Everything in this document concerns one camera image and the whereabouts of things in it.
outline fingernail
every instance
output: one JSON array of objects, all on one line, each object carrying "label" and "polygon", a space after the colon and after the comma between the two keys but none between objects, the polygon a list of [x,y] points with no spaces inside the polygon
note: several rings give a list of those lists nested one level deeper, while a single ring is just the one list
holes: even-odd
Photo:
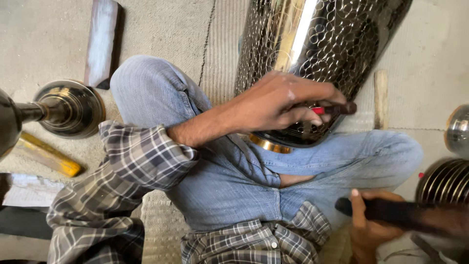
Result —
[{"label": "fingernail", "polygon": [[352,190],[352,196],[357,197],[357,196],[359,196],[359,195],[360,195],[360,192],[359,192],[357,189],[353,189],[353,190]]}]

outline gold band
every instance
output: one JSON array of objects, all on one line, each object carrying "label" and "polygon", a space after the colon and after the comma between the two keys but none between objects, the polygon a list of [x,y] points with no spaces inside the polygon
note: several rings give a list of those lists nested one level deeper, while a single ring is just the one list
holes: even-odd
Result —
[{"label": "gold band", "polygon": [[249,139],[252,141],[252,143],[266,150],[282,154],[289,154],[292,152],[292,149],[289,147],[274,144],[268,140],[261,139],[253,134],[249,134]]}]

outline knee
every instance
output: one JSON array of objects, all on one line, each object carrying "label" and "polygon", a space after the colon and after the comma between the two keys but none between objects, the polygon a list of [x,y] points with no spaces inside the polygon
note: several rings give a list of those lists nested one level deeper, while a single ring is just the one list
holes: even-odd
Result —
[{"label": "knee", "polygon": [[125,94],[129,94],[132,92],[129,89],[140,90],[148,86],[149,82],[158,83],[168,79],[169,74],[174,75],[174,70],[168,61],[148,55],[134,55],[119,66],[112,75],[111,91],[119,93],[122,90]]},{"label": "knee", "polygon": [[404,133],[393,133],[384,149],[398,185],[407,180],[420,166],[424,157],[422,146]]}]

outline person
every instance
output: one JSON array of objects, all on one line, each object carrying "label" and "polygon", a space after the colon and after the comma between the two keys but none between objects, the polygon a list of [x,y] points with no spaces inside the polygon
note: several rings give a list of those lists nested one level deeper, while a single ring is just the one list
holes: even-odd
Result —
[{"label": "person", "polygon": [[[366,220],[362,197],[401,200],[383,190],[396,188],[421,162],[422,149],[409,136],[338,133],[313,148],[278,154],[236,135],[301,120],[322,123],[308,108],[292,106],[345,103],[332,84],[272,71],[211,107],[177,67],[137,55],[110,85],[125,124],[100,125],[103,162],[55,198],[47,216],[49,263],[140,262],[144,226],[130,214],[155,189],[191,228],[181,240],[183,263],[318,263],[329,234],[349,220],[334,203],[351,190],[352,261],[375,263],[378,245],[402,234]],[[381,191],[363,191],[375,188]]]}]

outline red marking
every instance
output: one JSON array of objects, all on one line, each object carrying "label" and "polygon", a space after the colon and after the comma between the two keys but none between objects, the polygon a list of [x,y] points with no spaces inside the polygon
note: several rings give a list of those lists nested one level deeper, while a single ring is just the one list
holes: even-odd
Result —
[{"label": "red marking", "polygon": [[314,108],[311,108],[311,110],[313,110],[313,112],[315,112],[318,115],[325,114],[324,107],[314,107]]}]

